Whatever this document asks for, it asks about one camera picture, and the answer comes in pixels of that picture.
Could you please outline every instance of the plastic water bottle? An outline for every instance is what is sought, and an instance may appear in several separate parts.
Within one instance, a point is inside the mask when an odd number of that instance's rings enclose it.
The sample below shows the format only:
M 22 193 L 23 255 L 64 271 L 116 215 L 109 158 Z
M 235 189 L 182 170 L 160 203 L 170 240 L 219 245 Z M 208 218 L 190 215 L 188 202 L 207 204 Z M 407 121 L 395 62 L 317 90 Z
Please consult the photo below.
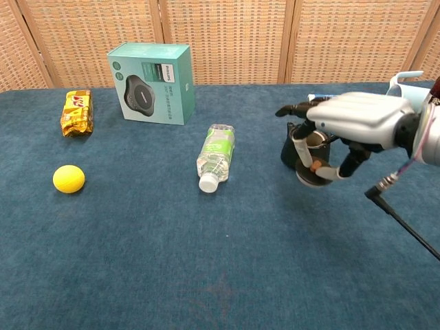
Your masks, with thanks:
M 217 190 L 219 182 L 229 178 L 229 167 L 235 147 L 235 129 L 226 124 L 213 124 L 208 129 L 197 158 L 199 188 L 205 193 Z

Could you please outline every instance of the blue carpet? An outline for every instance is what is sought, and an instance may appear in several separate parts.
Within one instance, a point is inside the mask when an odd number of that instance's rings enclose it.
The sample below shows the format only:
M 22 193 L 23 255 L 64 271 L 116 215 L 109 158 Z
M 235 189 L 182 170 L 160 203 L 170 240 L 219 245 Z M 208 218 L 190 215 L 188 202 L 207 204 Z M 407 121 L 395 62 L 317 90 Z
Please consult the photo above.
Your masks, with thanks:
M 431 86 L 432 82 L 415 85 Z M 66 89 L 0 94 L 0 328 L 438 329 L 440 263 L 364 191 L 405 160 L 374 154 L 314 190 L 280 153 L 308 93 L 387 84 L 198 86 L 186 126 L 124 120 L 94 89 L 95 131 L 61 135 Z M 212 123 L 236 128 L 229 181 L 198 188 Z M 332 165 L 348 148 L 332 144 Z M 52 185 L 64 164 L 87 178 Z M 440 168 L 415 164 L 386 194 L 440 249 Z

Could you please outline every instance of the product box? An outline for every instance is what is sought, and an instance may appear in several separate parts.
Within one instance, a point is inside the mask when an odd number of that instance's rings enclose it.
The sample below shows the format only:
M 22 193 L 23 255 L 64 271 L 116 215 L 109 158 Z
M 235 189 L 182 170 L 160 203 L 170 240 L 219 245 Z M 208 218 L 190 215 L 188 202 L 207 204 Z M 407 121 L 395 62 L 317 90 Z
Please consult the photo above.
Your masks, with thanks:
M 123 43 L 107 59 L 125 119 L 187 123 L 195 108 L 188 45 Z

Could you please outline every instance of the gold snack package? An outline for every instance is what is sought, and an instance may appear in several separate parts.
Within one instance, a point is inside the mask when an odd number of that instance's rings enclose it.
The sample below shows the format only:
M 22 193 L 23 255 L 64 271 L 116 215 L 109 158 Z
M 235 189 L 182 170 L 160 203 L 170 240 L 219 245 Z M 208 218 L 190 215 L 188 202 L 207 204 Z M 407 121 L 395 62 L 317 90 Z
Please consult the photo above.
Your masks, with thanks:
M 60 122 L 63 136 L 89 135 L 94 131 L 91 90 L 66 94 Z

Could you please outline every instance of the tennis ball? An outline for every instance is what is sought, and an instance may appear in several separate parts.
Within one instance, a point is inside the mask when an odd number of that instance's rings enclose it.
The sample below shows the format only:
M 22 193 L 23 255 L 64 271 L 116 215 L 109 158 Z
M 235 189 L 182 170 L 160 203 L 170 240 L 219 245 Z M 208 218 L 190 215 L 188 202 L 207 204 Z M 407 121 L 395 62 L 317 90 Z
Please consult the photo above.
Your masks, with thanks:
M 77 166 L 64 165 L 55 171 L 53 181 L 56 189 L 71 194 L 84 186 L 85 175 Z

